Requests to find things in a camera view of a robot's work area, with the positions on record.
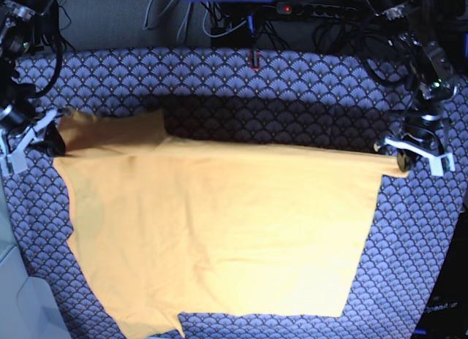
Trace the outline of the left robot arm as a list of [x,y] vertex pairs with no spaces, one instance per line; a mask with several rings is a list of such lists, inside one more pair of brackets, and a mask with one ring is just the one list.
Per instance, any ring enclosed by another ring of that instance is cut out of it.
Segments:
[[370,14],[358,32],[358,47],[363,47],[364,30],[373,18],[389,22],[407,21],[407,28],[390,36],[389,43],[405,56],[407,78],[402,82],[412,95],[402,110],[392,116],[399,127],[374,143],[380,151],[392,147],[402,172],[410,171],[419,160],[426,159],[433,176],[454,171],[453,154],[448,150],[450,119],[445,103],[457,92],[456,72],[437,41],[434,19],[435,0],[365,0]]

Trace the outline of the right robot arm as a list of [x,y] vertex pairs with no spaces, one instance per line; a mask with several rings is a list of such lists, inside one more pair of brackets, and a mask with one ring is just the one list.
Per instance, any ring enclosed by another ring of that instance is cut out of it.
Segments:
[[[68,112],[52,108],[37,112],[32,102],[56,84],[67,41],[59,29],[58,0],[1,0],[1,173],[4,177],[28,168],[31,148],[49,157],[65,154],[55,122]],[[56,56],[54,71],[38,91],[32,83],[19,83],[17,60],[49,47]]]

